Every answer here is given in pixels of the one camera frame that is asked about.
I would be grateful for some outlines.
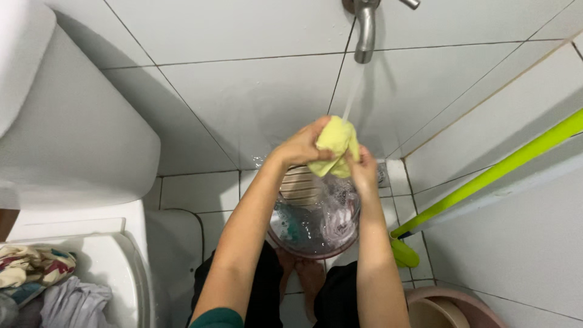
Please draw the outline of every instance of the forearm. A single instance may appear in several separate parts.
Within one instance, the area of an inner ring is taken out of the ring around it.
[[[255,268],[286,168],[276,155],[270,156],[235,207],[220,236],[192,320],[219,307],[233,309],[245,319]]]
[[[360,326],[409,327],[403,286],[378,195],[362,199],[357,303]]]

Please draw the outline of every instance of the toilet tank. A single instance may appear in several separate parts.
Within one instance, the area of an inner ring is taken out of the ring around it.
[[[137,200],[160,140],[44,4],[0,3],[0,208]]]

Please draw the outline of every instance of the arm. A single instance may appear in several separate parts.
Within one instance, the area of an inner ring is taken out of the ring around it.
[[[377,163],[360,145],[360,163],[346,156],[361,200],[356,295],[363,328],[409,328],[399,271],[378,197]]]
[[[255,268],[283,176],[290,165],[332,159],[331,151],[319,151],[314,145],[329,120],[321,117],[304,127],[265,159],[223,229],[192,321],[215,308],[230,308],[245,320]]]

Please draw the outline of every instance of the black pants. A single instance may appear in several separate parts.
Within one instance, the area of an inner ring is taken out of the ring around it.
[[[215,253],[196,269],[192,310],[201,295]],[[314,302],[318,322],[314,328],[358,328],[356,308],[356,261],[347,266],[333,267]],[[281,328],[279,320],[279,283],[283,268],[275,250],[265,242],[251,287],[251,297],[245,318],[245,327]]]

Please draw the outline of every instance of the green sleeve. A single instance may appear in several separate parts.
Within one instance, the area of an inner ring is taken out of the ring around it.
[[[239,313],[229,308],[216,308],[201,314],[190,328],[244,328]]]

